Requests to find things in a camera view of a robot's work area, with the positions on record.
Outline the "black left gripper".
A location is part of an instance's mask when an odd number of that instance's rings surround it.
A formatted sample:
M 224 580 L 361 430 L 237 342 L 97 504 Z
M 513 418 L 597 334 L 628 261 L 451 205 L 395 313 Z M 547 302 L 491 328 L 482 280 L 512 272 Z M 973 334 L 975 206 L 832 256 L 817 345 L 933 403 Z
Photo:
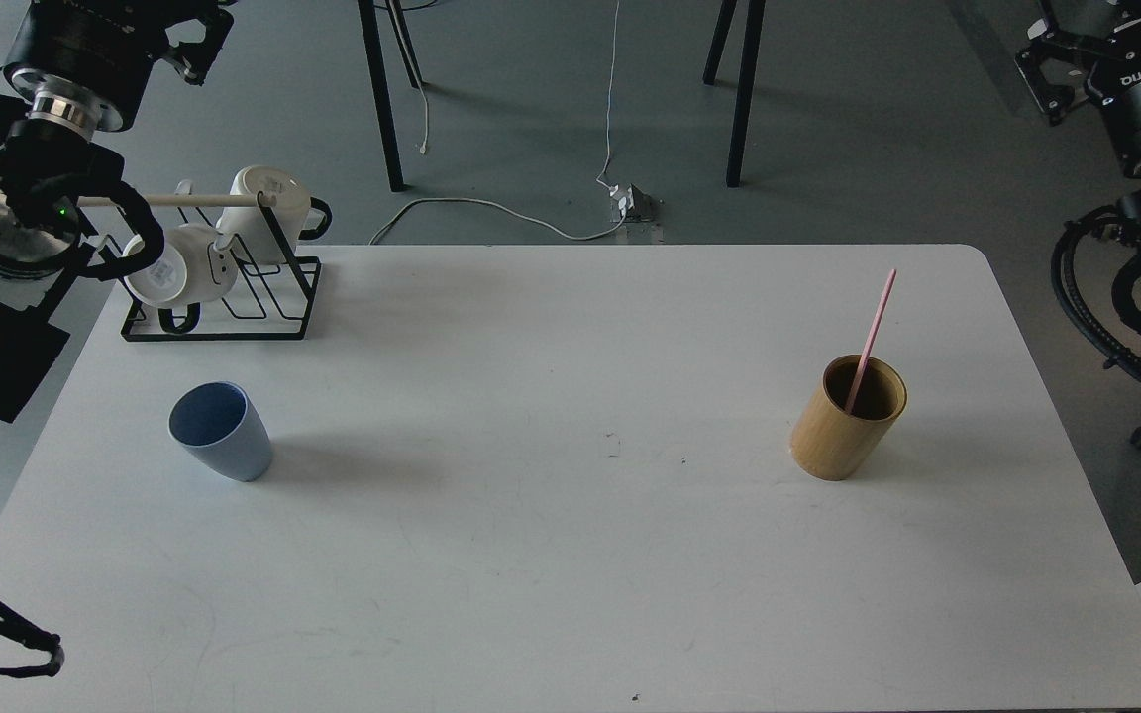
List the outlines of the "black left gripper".
M 227 1 L 32 1 L 5 80 L 29 102 L 91 110 L 98 131 L 130 130 L 157 60 L 203 86 L 234 27 Z

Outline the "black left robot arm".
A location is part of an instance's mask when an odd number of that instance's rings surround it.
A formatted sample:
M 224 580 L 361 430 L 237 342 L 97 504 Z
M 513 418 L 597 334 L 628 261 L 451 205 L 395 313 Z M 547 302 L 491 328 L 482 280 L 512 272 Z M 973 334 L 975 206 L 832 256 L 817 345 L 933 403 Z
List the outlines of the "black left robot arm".
M 0 302 L 0 423 L 13 423 L 68 333 L 54 311 L 76 279 L 119 279 L 162 256 L 147 198 L 95 133 L 133 125 L 157 60 L 202 84 L 234 18 L 226 1 L 32 1 L 0 94 L 0 278 L 51 279 Z

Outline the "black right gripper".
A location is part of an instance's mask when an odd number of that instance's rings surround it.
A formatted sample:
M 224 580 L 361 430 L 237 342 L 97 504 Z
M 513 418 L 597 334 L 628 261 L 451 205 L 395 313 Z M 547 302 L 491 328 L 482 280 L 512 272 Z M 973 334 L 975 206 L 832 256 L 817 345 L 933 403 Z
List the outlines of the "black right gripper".
M 1119 1 L 1120 21 L 1104 37 L 1065 31 L 1050 1 L 1029 29 L 1029 44 L 1015 54 L 1019 76 L 1050 125 L 1060 125 L 1075 104 L 1070 86 L 1051 84 L 1043 63 L 1081 71 L 1082 94 L 1103 121 L 1122 175 L 1141 179 L 1141 1 Z

